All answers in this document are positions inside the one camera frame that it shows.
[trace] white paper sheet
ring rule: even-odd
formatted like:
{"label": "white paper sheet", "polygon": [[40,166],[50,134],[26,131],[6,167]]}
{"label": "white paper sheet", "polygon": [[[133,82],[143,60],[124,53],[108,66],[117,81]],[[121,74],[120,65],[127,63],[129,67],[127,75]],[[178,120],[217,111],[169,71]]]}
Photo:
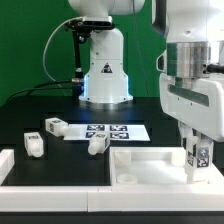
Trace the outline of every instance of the white paper sheet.
{"label": "white paper sheet", "polygon": [[97,131],[109,131],[116,141],[150,141],[144,125],[70,124],[64,140],[89,140]]}

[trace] white cube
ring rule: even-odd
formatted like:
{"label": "white cube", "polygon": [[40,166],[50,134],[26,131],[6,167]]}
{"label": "white cube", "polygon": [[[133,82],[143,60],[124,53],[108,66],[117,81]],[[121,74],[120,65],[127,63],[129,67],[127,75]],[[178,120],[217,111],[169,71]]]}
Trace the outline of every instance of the white cube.
{"label": "white cube", "polygon": [[68,129],[68,123],[54,117],[45,120],[45,128],[47,132],[55,135],[56,137],[64,136],[65,131]]}

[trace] sticker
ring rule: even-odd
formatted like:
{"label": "sticker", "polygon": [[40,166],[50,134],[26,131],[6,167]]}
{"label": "sticker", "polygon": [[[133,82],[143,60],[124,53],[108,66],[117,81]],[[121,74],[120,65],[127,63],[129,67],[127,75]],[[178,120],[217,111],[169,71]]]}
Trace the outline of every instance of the sticker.
{"label": "sticker", "polygon": [[97,134],[95,137],[96,138],[104,138],[106,135],[104,135],[104,134]]}
{"label": "sticker", "polygon": [[54,132],[54,125],[50,124],[50,132]]}
{"label": "sticker", "polygon": [[110,125],[110,131],[128,131],[126,125]]}
{"label": "sticker", "polygon": [[104,66],[104,68],[103,68],[103,70],[101,71],[101,73],[113,73],[113,72],[112,72],[112,69],[111,69],[111,67],[110,67],[110,65],[109,65],[109,63],[107,63],[107,64]]}
{"label": "sticker", "polygon": [[86,138],[92,138],[96,132],[86,132]]}
{"label": "sticker", "polygon": [[187,153],[187,162],[191,165],[194,166],[194,156],[192,153],[188,152]]}
{"label": "sticker", "polygon": [[54,121],[52,121],[52,123],[55,123],[55,124],[60,123],[60,122],[61,122],[60,120],[54,120]]}
{"label": "sticker", "polygon": [[39,137],[37,135],[29,136],[29,139],[38,139]]}
{"label": "sticker", "polygon": [[104,125],[88,125],[87,130],[88,131],[104,131],[105,126]]}
{"label": "sticker", "polygon": [[125,132],[110,133],[111,139],[129,139],[129,134]]}
{"label": "sticker", "polygon": [[197,168],[203,168],[209,166],[209,158],[197,159]]}

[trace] white block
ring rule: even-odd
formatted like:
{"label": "white block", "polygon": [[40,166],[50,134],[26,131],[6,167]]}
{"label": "white block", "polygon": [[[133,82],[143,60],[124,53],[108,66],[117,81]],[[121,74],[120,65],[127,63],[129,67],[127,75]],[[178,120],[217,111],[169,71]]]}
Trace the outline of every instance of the white block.
{"label": "white block", "polygon": [[3,149],[0,153],[0,185],[3,183],[14,164],[14,150]]}
{"label": "white block", "polygon": [[44,154],[44,143],[38,132],[24,134],[25,148],[28,156],[41,157]]}
{"label": "white block", "polygon": [[91,155],[97,153],[103,154],[110,145],[110,134],[109,132],[99,131],[96,132],[89,141],[88,152]]}
{"label": "white block", "polygon": [[47,132],[56,137],[65,136],[65,131],[68,129],[68,123],[54,117],[45,120],[45,128]]}

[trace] black cable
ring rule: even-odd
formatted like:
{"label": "black cable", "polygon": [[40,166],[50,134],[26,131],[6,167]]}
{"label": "black cable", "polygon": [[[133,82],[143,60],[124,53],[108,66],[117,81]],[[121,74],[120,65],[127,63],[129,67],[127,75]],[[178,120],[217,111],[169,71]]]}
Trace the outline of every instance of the black cable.
{"label": "black cable", "polygon": [[12,94],[10,97],[8,97],[8,99],[6,100],[6,103],[9,102],[11,99],[13,99],[16,95],[24,93],[24,92],[28,92],[28,91],[43,91],[43,90],[58,90],[58,89],[71,89],[71,88],[44,88],[44,89],[40,89],[40,88],[32,88],[32,89],[24,89],[21,90],[19,92],[16,92],[14,94]]}
{"label": "black cable", "polygon": [[207,66],[207,72],[209,73],[222,73],[224,74],[224,66],[217,64],[210,64]]}
{"label": "black cable", "polygon": [[138,31],[137,31],[137,20],[136,20],[136,10],[135,10],[135,0],[133,0],[133,14],[134,14],[134,32],[135,32],[135,40],[136,40],[136,47],[138,50],[138,55],[139,55],[139,62],[140,62],[140,67],[141,70],[143,72],[143,77],[145,80],[145,88],[146,88],[146,92],[147,92],[147,96],[150,97],[149,94],[149,86],[148,86],[148,80],[147,80],[147,76],[146,76],[146,71],[145,71],[145,66],[144,66],[144,62],[143,62],[143,57],[142,57],[142,52],[140,49],[140,44],[139,44],[139,39],[138,39]]}
{"label": "black cable", "polygon": [[72,83],[72,81],[71,80],[62,80],[62,81],[53,81],[53,82],[42,83],[37,86],[34,86],[30,91],[28,91],[28,93],[26,93],[26,96],[29,96],[30,94],[32,94],[35,91],[35,89],[37,89],[37,88],[39,89],[39,88],[42,88],[45,86],[58,85],[58,84],[64,84],[64,83]]}

